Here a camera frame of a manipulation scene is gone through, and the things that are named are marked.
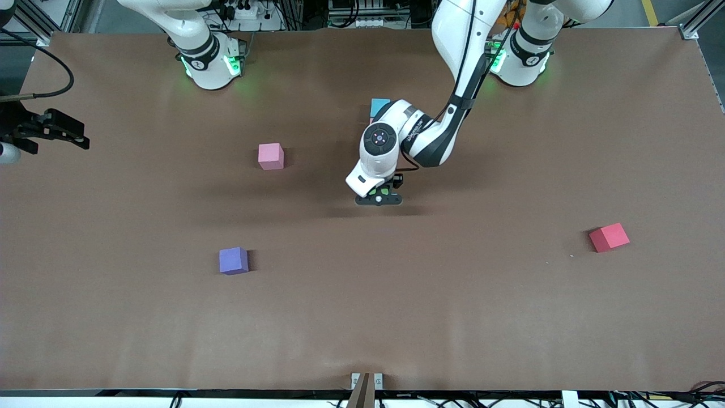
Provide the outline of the bag of orange items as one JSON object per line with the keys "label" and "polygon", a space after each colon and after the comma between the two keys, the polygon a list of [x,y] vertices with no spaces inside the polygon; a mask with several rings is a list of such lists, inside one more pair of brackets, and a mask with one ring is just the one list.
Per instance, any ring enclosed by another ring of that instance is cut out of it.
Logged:
{"label": "bag of orange items", "polygon": [[506,0],[496,23],[504,28],[518,29],[526,13],[527,0]]}

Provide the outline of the aluminium frame profile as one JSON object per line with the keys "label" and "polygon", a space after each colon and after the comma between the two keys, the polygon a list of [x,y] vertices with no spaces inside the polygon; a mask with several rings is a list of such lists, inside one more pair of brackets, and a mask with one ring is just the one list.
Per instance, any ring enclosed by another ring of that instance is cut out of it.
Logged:
{"label": "aluminium frame profile", "polygon": [[684,20],[678,25],[683,40],[698,39],[697,31],[702,28],[718,11],[725,7],[725,0],[703,0],[700,5],[693,8]]}
{"label": "aluminium frame profile", "polygon": [[0,0],[0,44],[15,45],[3,31],[46,46],[56,32],[82,28],[84,13],[93,0]]}

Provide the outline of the brown paper table cover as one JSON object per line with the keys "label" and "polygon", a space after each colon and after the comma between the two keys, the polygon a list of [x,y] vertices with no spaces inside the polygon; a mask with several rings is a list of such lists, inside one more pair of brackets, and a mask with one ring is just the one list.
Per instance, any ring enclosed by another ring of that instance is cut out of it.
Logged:
{"label": "brown paper table cover", "polygon": [[[51,50],[75,86],[27,108],[91,147],[0,166],[0,388],[725,380],[725,114],[674,28],[565,31],[532,86],[487,78],[448,161],[384,207],[344,179],[371,98],[447,100],[427,31],[263,33],[220,91],[161,34]],[[631,242],[596,253],[616,223]],[[235,247],[250,271],[221,274]]]}

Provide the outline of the white power strip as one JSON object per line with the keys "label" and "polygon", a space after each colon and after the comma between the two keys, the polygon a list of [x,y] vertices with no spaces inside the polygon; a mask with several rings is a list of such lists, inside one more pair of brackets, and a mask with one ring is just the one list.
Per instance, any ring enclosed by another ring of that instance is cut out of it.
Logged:
{"label": "white power strip", "polygon": [[217,0],[222,26],[231,31],[282,31],[285,23],[274,0]]}

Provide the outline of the purple foam block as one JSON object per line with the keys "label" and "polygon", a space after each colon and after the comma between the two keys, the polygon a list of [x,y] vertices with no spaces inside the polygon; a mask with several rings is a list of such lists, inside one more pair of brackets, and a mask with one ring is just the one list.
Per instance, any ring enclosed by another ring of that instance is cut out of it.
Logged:
{"label": "purple foam block", "polygon": [[241,247],[219,251],[219,271],[224,275],[236,275],[250,271],[249,254]]}

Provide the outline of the white grey rack device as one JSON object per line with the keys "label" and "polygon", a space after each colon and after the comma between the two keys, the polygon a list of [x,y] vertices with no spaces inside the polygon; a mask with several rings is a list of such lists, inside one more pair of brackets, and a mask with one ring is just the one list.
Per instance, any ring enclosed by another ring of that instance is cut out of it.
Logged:
{"label": "white grey rack device", "polygon": [[331,28],[382,26],[389,0],[327,0],[327,25]]}

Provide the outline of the red foam block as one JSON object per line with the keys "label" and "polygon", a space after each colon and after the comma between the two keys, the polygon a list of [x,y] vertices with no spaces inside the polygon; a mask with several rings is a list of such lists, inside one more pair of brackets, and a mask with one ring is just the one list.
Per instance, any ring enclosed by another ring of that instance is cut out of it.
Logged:
{"label": "red foam block", "polygon": [[604,253],[619,248],[631,241],[621,223],[600,227],[588,233],[588,238],[596,253]]}

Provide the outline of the metal table edge bracket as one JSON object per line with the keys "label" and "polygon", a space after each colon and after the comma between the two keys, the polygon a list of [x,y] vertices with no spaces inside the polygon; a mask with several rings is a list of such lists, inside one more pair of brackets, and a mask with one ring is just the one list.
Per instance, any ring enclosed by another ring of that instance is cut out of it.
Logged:
{"label": "metal table edge bracket", "polygon": [[[361,377],[363,377],[363,374],[359,372],[354,372],[350,375],[350,390],[352,390],[357,385],[357,382]],[[370,383],[373,383],[375,390],[384,389],[382,373],[369,373],[368,380]]]}

